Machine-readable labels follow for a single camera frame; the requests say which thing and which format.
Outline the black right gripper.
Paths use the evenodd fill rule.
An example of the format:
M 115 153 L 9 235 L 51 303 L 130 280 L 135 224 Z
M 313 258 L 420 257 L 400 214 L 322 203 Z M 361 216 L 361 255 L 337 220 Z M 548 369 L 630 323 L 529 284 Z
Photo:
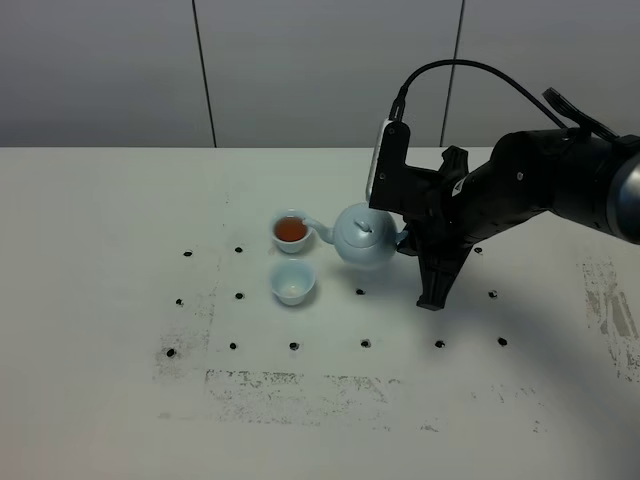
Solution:
M 557 90 L 543 96 L 575 127 L 508 133 L 474 171 L 467 150 L 442 153 L 427 216 L 407 221 L 399 244 L 401 253 L 418 257 L 418 307 L 442 310 L 473 245 L 543 212 L 619 236 L 619 135 Z

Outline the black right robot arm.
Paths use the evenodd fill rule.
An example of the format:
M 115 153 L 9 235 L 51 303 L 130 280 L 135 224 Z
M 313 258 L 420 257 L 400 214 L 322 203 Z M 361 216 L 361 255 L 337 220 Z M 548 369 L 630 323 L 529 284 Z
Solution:
M 476 244 L 544 212 L 638 243 L 638 136 L 614 133 L 553 88 L 543 96 L 575 127 L 509 133 L 475 170 L 466 150 L 443 152 L 426 216 L 408 221 L 399 246 L 419 259 L 419 307 L 443 309 Z

